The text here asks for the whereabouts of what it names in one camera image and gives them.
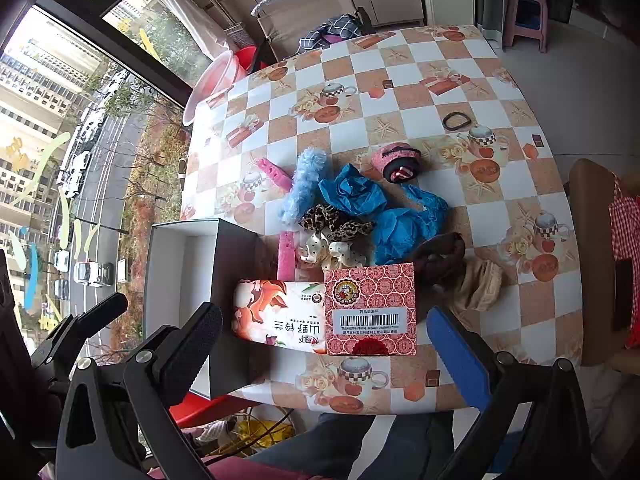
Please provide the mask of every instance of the road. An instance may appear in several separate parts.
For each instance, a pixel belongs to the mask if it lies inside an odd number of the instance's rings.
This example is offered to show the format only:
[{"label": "road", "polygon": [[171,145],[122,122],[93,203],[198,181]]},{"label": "road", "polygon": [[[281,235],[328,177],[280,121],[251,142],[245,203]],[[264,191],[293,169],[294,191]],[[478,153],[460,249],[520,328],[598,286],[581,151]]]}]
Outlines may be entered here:
[{"label": "road", "polygon": [[[98,143],[92,149],[92,158],[86,172],[84,186],[74,200],[73,210],[79,219],[99,222],[103,226],[119,228],[127,189],[127,177],[134,159],[135,147],[140,142],[146,115],[131,114],[128,118],[107,118]],[[92,225],[82,222],[81,233],[74,232],[70,244],[69,303],[74,316],[93,308],[114,293],[114,286],[84,286],[73,280],[76,261],[91,260],[116,264],[118,255],[117,231],[100,227],[94,235],[88,253],[84,243]],[[76,244],[81,244],[76,260]],[[80,357],[99,354],[98,346],[109,344],[109,329],[105,328],[85,345]]]}]

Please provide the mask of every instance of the white box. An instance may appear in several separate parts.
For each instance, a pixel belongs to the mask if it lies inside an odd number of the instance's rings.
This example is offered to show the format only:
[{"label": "white box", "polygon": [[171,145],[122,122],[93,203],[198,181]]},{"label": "white box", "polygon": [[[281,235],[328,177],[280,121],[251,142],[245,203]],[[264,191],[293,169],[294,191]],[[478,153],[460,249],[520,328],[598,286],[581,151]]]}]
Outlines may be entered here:
[{"label": "white box", "polygon": [[203,301],[222,310],[223,329],[191,391],[212,399],[250,381],[252,343],[231,330],[239,280],[261,276],[258,235],[219,219],[155,224],[146,265],[143,335],[163,325],[182,327]]}]

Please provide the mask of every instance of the red gingham cloth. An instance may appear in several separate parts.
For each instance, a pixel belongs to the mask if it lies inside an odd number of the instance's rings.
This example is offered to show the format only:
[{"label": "red gingham cloth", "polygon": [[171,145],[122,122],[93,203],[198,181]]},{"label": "red gingham cloth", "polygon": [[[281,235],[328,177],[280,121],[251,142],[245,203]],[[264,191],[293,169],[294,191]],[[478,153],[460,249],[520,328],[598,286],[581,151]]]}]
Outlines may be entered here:
[{"label": "red gingham cloth", "polygon": [[640,198],[623,196],[616,178],[613,202],[609,204],[611,216],[611,245],[617,260],[631,258],[634,274],[634,304],[631,313],[631,330],[626,346],[640,343]]}]

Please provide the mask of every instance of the tile floor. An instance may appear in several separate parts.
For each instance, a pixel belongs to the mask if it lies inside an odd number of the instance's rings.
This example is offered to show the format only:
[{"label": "tile floor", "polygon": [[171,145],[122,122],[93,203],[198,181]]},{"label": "tile floor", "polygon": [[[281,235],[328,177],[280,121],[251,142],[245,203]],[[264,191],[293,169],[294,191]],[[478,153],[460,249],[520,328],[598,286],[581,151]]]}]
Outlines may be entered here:
[{"label": "tile floor", "polygon": [[[495,48],[534,111],[553,151],[563,181],[578,158],[590,158],[618,174],[640,170],[640,131],[636,110],[640,82],[640,50],[636,53],[563,23],[551,22],[548,52],[538,42],[516,38],[505,51]],[[414,52],[414,57],[426,53]],[[613,393],[625,376],[604,366],[581,368],[578,378],[592,434],[607,415]],[[296,410],[300,425],[311,428],[318,414]],[[526,421],[522,404],[510,431]],[[457,446],[478,416],[475,408],[454,414]],[[353,465],[355,480],[382,449],[395,415],[379,415]]]}]

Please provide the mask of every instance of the checkered tablecloth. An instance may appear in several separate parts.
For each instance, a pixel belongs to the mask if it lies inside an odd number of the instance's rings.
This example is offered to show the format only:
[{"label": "checkered tablecloth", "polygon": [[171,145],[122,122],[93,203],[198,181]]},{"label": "checkered tablecloth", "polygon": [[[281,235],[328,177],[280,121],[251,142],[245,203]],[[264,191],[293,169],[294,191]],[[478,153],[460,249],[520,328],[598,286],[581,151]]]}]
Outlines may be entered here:
[{"label": "checkered tablecloth", "polygon": [[[495,141],[474,146],[469,126],[447,133],[441,120],[453,111],[492,129]],[[231,147],[228,135],[244,140]],[[267,157],[292,173],[308,146],[326,150],[334,172],[350,162],[375,179],[392,206],[415,207],[370,164],[377,147],[398,140],[421,150],[424,171],[413,183],[449,203],[446,229],[462,234],[468,255],[504,269],[497,303],[469,313],[468,324],[494,350],[520,361],[551,364],[565,356],[577,364],[582,288],[567,198],[533,112],[474,27],[409,28],[336,43],[250,75],[218,102],[199,104],[182,218],[224,218],[277,247],[283,192],[255,161]],[[375,383],[361,403],[339,391],[334,377],[343,358],[279,348],[269,378],[235,394],[352,413],[462,407],[423,316],[418,306],[415,357],[369,358]]]}]

